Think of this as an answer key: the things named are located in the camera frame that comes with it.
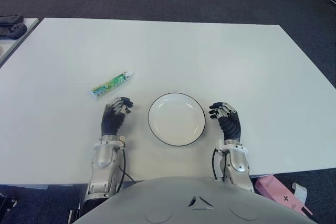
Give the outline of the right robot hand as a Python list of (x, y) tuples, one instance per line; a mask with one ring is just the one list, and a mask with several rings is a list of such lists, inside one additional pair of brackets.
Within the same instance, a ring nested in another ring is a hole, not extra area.
[(240, 141), (241, 124), (236, 109), (227, 102), (216, 102), (209, 106), (211, 119), (217, 119), (224, 140)]

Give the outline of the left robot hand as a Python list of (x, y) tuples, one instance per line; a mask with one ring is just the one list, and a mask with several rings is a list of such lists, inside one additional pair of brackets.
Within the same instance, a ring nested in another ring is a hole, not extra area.
[(125, 116), (131, 112), (130, 108), (132, 107), (133, 102), (127, 97), (117, 97), (107, 103), (101, 121), (101, 136), (116, 136)]

